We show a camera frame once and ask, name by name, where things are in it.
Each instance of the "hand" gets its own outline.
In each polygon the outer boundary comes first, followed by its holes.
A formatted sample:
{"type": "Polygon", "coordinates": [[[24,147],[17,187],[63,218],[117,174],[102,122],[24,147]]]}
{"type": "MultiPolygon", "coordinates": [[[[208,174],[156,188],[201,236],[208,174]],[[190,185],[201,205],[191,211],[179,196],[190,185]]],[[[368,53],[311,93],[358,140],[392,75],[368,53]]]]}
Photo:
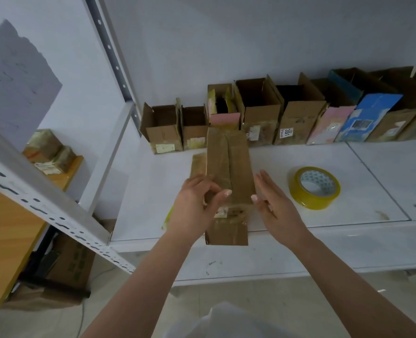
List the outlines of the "hand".
{"type": "Polygon", "coordinates": [[[187,179],[175,199],[167,232],[175,234],[178,239],[184,239],[190,245],[194,244],[211,225],[217,210],[230,194],[231,190],[222,190],[202,175],[187,179]],[[217,194],[205,207],[203,199],[208,191],[217,194]]]}
{"type": "Polygon", "coordinates": [[[272,205],[269,209],[267,202],[257,195],[252,196],[267,231],[281,244],[290,250],[296,249],[306,238],[312,236],[293,202],[284,194],[267,174],[261,170],[254,176],[255,185],[272,205]]]}

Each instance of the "barcode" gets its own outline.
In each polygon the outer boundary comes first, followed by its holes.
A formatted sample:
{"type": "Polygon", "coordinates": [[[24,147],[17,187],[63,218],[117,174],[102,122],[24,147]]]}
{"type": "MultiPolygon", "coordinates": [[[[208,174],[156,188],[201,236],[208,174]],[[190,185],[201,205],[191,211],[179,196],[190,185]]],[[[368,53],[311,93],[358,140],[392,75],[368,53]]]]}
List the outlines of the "barcode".
{"type": "Polygon", "coordinates": [[[372,122],[372,120],[355,120],[355,122],[352,124],[352,129],[366,130],[372,122]]]}

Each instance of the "scratch mark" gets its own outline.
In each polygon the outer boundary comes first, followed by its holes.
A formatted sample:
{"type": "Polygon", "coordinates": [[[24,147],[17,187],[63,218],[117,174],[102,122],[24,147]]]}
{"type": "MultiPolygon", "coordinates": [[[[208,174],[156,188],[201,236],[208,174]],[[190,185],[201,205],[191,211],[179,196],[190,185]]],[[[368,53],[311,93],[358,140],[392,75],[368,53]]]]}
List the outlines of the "scratch mark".
{"type": "Polygon", "coordinates": [[[388,217],[388,215],[385,212],[381,212],[381,211],[375,211],[375,212],[379,214],[380,220],[390,220],[390,217],[388,217]]]}

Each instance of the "packing tape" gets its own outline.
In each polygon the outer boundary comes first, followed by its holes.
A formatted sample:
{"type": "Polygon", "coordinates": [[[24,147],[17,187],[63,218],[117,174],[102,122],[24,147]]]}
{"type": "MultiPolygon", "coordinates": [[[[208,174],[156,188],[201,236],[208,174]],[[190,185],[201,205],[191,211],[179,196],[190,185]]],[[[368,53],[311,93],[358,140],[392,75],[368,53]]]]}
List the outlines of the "packing tape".
{"type": "Polygon", "coordinates": [[[311,210],[322,210],[339,196],[338,180],[324,169],[303,167],[290,178],[291,196],[300,205],[311,210]]]}

